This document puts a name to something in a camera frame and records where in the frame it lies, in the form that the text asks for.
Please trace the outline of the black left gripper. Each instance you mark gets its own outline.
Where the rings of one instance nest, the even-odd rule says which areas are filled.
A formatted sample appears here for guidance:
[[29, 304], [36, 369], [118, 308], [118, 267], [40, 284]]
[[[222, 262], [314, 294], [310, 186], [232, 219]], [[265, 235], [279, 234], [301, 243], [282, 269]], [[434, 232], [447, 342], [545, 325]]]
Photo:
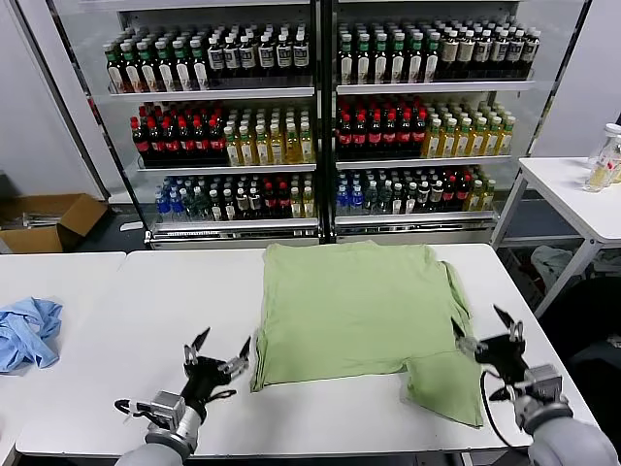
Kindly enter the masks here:
[[227, 386], [231, 377], [241, 375], [249, 365], [251, 337], [248, 337], [239, 354], [228, 361], [199, 356], [211, 329], [207, 327], [199, 333], [190, 345], [185, 345], [184, 373], [187, 382], [181, 391], [185, 406], [196, 413], [204, 413], [213, 391], [219, 386]]

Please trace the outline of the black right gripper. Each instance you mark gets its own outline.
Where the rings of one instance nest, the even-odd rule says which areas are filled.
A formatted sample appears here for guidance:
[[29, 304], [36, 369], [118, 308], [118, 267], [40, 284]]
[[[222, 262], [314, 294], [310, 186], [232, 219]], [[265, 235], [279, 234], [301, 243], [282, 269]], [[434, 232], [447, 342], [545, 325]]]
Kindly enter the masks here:
[[507, 333], [482, 341], [468, 336], [457, 321], [451, 320], [456, 348], [463, 354], [474, 354], [479, 364], [493, 366], [505, 383], [521, 383], [524, 381], [528, 365], [523, 359], [526, 342], [523, 338], [523, 322], [513, 317], [498, 305], [493, 309], [505, 326]]

